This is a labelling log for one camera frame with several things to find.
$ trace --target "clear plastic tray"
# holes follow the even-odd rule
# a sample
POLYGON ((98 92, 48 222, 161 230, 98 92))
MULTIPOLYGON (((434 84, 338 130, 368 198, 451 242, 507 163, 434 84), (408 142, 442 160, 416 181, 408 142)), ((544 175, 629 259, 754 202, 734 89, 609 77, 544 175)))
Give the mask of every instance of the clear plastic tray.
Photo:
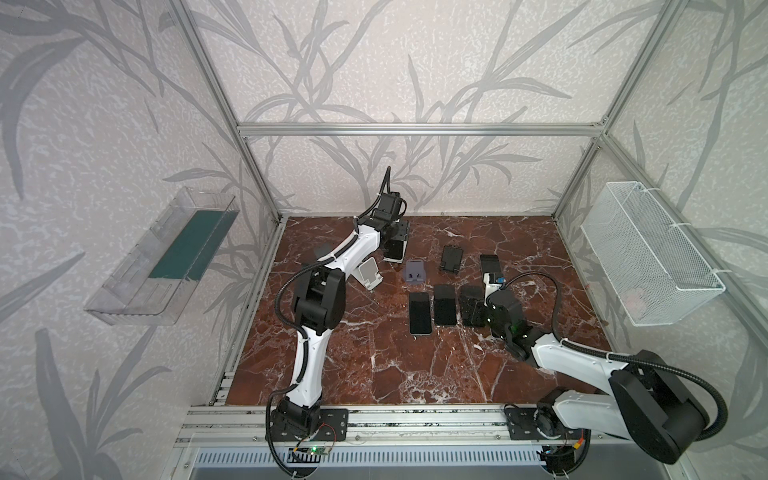
POLYGON ((174 325, 240 212, 234 200, 183 187, 85 311, 110 325, 174 325))

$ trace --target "wall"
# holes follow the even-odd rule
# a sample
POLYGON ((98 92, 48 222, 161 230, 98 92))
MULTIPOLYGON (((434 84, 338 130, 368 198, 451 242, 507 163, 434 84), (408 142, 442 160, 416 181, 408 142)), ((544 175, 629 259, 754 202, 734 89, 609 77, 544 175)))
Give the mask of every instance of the wall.
MULTIPOLYGON (((611 131, 656 182, 648 187, 661 188, 764 306, 767 10, 768 2, 689 2, 611 131)), ((628 321, 580 228, 604 183, 616 180, 626 178, 609 154, 599 154, 558 221, 606 332, 616 349, 653 350, 710 381, 729 402, 726 428, 688 450, 699 478, 764 478, 766 350, 722 299, 670 326, 628 321)))
MULTIPOLYGON (((663 2, 188 3, 240 122, 456 123, 599 121, 663 2)), ((389 164, 412 212, 549 214, 587 143, 250 141, 296 214, 362 211, 389 164)))
POLYGON ((768 2, 691 2, 613 135, 768 308, 768 2))
POLYGON ((156 478, 272 231, 164 2, 0 3, 0 478, 156 478), (183 185, 241 212, 175 326, 88 297, 183 185))

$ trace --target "wire mesh basket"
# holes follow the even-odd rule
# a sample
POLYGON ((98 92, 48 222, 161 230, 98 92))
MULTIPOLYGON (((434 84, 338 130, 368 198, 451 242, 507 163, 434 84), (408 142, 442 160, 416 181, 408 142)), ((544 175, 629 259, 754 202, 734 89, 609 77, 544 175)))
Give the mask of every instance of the wire mesh basket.
POLYGON ((581 229, 636 326, 669 325, 725 291, 640 182, 609 182, 581 229))

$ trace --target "black mounting plate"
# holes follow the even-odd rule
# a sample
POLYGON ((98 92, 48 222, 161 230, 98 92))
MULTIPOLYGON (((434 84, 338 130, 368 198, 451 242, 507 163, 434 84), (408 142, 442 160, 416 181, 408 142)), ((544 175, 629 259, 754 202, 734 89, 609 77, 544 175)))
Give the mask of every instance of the black mounting plate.
MULTIPOLYGON (((505 407, 504 415, 507 417, 510 440, 552 440, 543 436, 536 429, 535 413, 536 407, 505 407)), ((566 429, 562 424, 558 425, 557 433, 556 439, 563 439, 564 435, 567 435, 569 439, 574 439, 577 435, 575 430, 566 429)))
MULTIPOLYGON (((324 409, 320 407, 320 420, 318 425, 327 423, 333 427, 336 431, 336 441, 343 442, 346 440, 347 423, 349 423, 349 410, 347 409, 324 409)), ((270 427, 270 433, 272 434, 273 442, 295 442, 296 439, 293 435, 289 434, 286 430, 285 422, 274 422, 270 427)), ((333 431, 328 427, 323 426, 319 429, 310 441, 333 441, 333 431)))

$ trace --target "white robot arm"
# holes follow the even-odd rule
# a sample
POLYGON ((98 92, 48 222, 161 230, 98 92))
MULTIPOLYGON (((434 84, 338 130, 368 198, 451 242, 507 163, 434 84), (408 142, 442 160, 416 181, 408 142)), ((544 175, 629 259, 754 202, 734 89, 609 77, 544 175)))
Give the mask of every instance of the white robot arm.
MULTIPOLYGON (((347 279, 352 275, 373 288, 380 276, 372 279, 361 272, 366 258, 379 248, 390 261, 402 262, 405 256, 408 222, 402 221, 405 211, 401 210, 407 204, 397 192, 389 191, 389 172, 388 168, 374 204, 354 219, 353 232, 337 248, 292 276, 276 296, 276 314, 296 330, 298 343, 291 387, 270 395, 267 425, 279 422, 293 438, 307 438, 319 428, 323 363, 331 332, 346 308, 347 279), (280 298, 294 281, 292 310, 296 315, 290 322, 280 312, 280 298), (271 412, 272 399, 279 394, 286 396, 271 412)), ((520 361, 562 372, 603 392, 568 391, 548 396, 551 401, 538 406, 538 418, 546 419, 547 425, 559 422, 568 429, 593 429, 633 439, 648 455, 665 463, 675 463, 693 441, 709 438, 724 427, 726 404, 709 383, 666 365, 651 352, 623 356, 560 338, 556 322, 561 303, 558 281, 548 273, 527 272, 505 282, 495 264, 488 267, 494 270, 492 275, 484 272, 485 308, 492 332, 504 340, 506 349, 520 361), (546 276, 556 286, 552 333, 529 326, 519 300, 506 288, 528 275, 546 276), (711 425, 707 426, 707 412, 678 377, 699 384, 712 395, 718 415, 711 425)))
MULTIPOLYGON (((375 252, 379 248, 381 242, 381 233, 369 227, 368 225, 360 225, 359 233, 352 232, 349 236, 331 253, 320 257, 319 260, 326 260, 333 258, 331 263, 325 265, 328 270, 338 269, 344 274, 344 280, 349 278, 358 269, 358 266, 368 258, 368 255, 375 252), (346 245, 353 242, 351 247, 346 248, 341 252, 346 245)), ((304 350, 302 348, 302 342, 304 342, 301 333, 296 333, 298 338, 298 344, 296 346, 296 361, 293 364, 293 377, 291 383, 296 383, 298 386, 288 393, 286 396, 288 400, 295 403, 298 406, 304 408, 310 408, 314 406, 319 400, 323 392, 321 380, 323 377, 323 364, 326 359, 326 348, 328 347, 328 340, 331 337, 333 328, 325 329, 321 333, 311 326, 302 325, 302 329, 307 335, 307 342, 309 342, 309 355, 306 362, 306 373, 302 382, 297 382, 297 379, 301 373, 301 365, 303 364, 304 350)))
POLYGON ((549 417, 547 425, 560 422, 569 429, 632 439, 648 455, 667 464, 675 463, 692 442, 707 439, 725 426, 728 411, 723 397, 700 377, 669 366, 646 350, 628 356, 562 339, 557 324, 561 301, 558 281, 543 272, 521 273, 486 299, 491 329, 516 359, 564 373, 603 392, 571 390, 545 397, 538 408, 540 418, 549 417), (519 300, 506 289, 528 275, 546 276, 555 284, 552 333, 529 326, 519 300), (713 397, 717 417, 711 425, 706 410, 679 377, 697 383, 713 397))
POLYGON ((387 168, 379 196, 365 212, 353 219, 354 230, 335 249, 305 266, 280 289, 276 296, 276 314, 286 326, 296 330, 296 359, 291 387, 273 392, 286 393, 273 413, 274 422, 297 438, 313 434, 319 427, 319 407, 323 386, 323 364, 331 332, 339 324, 346 308, 346 281, 354 276, 369 290, 380 280, 375 261, 372 268, 361 271, 364 261, 379 248, 384 258, 402 262, 408 241, 408 222, 402 220, 407 203, 398 192, 389 190, 390 169, 387 168), (296 282, 290 322, 280 311, 285 289, 296 282))

